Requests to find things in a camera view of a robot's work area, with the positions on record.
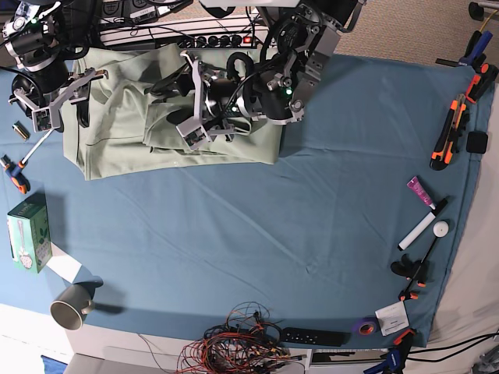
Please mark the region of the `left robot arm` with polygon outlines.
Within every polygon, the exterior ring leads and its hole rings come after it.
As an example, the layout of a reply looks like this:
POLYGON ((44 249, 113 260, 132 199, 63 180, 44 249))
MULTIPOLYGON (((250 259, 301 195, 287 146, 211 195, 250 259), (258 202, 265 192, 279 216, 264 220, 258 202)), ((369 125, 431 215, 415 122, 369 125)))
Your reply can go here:
POLYGON ((299 1, 278 11, 277 19, 261 8, 269 31, 257 61, 237 51, 220 68, 184 51, 181 67, 147 92, 155 97, 193 95, 191 106, 167 117, 191 150, 219 136, 228 142, 247 136, 259 119, 274 125, 298 122, 341 35, 354 30, 364 4, 299 1))

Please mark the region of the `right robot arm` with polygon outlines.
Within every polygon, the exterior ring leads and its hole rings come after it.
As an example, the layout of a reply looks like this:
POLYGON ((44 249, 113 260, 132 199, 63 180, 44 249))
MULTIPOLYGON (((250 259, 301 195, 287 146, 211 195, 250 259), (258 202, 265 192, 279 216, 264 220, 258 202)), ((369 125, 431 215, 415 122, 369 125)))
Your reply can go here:
POLYGON ((93 67, 70 72, 66 63, 90 50, 98 1, 21 1, 2 30, 3 44, 15 59, 9 103, 31 119, 35 132, 63 132, 60 110, 76 108, 80 126, 90 124, 93 81, 108 77, 93 67))

